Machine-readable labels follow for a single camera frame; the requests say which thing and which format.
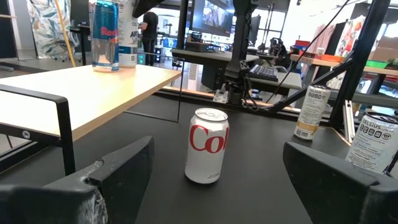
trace wooden shelf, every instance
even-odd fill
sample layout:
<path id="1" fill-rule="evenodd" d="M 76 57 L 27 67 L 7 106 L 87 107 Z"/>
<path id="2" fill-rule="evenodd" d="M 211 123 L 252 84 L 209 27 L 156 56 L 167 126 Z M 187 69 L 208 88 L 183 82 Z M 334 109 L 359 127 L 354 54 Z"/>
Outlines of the wooden shelf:
<path id="1" fill-rule="evenodd" d="M 290 59 L 292 59 L 293 61 L 297 61 L 299 59 L 299 57 L 300 57 L 299 55 L 291 55 Z M 319 66 L 327 66 L 327 67 L 334 67 L 339 64 L 337 62 L 328 62 L 328 61 L 314 59 L 314 58 L 308 58 L 308 57 L 302 57 L 300 59 L 300 61 L 303 63 L 306 63 L 308 65 L 319 65 Z M 398 77 L 398 71 L 391 70 L 391 69 L 365 67 L 364 72 L 372 72 L 372 73 L 377 73 L 377 74 L 381 74 L 381 75 Z"/>

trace soda can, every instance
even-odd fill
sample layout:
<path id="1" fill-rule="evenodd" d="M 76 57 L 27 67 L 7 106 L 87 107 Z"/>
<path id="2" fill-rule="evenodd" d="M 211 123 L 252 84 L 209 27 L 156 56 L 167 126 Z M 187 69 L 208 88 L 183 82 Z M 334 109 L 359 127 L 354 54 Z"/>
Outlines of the soda can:
<path id="1" fill-rule="evenodd" d="M 138 49 L 138 20 L 132 16 L 136 0 L 111 0 L 119 5 L 119 66 L 135 68 Z"/>
<path id="2" fill-rule="evenodd" d="M 119 71 L 118 4 L 89 0 L 91 52 L 93 69 L 98 72 Z"/>
<path id="3" fill-rule="evenodd" d="M 304 140 L 312 140 L 319 127 L 323 111 L 328 103 L 330 88 L 310 85 L 297 120 L 294 134 Z"/>
<path id="4" fill-rule="evenodd" d="M 218 180 L 223 165 L 229 124 L 226 113 L 202 108 L 191 119 L 185 175 L 200 184 Z"/>
<path id="5" fill-rule="evenodd" d="M 356 131 L 346 161 L 383 174 L 398 151 L 398 118 L 367 112 Z"/>

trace blue can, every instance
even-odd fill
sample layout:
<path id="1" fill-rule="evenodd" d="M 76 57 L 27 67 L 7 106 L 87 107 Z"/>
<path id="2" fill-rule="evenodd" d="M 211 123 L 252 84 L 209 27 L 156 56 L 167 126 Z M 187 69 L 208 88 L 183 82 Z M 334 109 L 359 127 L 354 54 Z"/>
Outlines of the blue can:
<path id="1" fill-rule="evenodd" d="M 118 4 L 89 0 L 88 5 L 93 69 L 98 72 L 117 72 L 119 71 Z"/>

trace person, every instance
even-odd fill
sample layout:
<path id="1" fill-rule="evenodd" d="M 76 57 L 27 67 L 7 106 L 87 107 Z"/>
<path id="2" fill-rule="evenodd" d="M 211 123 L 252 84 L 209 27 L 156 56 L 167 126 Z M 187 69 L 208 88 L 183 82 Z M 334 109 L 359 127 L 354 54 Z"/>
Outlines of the person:
<path id="1" fill-rule="evenodd" d="M 158 18 L 154 12 L 148 11 L 144 14 L 144 20 L 138 27 L 142 30 L 142 44 L 144 45 L 145 53 L 155 53 L 155 43 L 157 37 L 157 23 Z M 146 55 L 145 64 L 154 66 L 155 55 Z"/>

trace black shirt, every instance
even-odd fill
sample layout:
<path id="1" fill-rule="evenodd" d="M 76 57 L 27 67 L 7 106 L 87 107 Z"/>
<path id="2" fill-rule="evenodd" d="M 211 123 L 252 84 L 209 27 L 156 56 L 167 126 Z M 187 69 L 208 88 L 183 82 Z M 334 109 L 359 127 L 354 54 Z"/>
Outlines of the black shirt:
<path id="1" fill-rule="evenodd" d="M 157 15 L 153 12 L 147 12 L 144 14 L 144 21 L 148 23 L 147 29 L 142 31 L 142 38 L 143 39 L 151 39 L 156 40 L 156 32 L 157 32 Z"/>

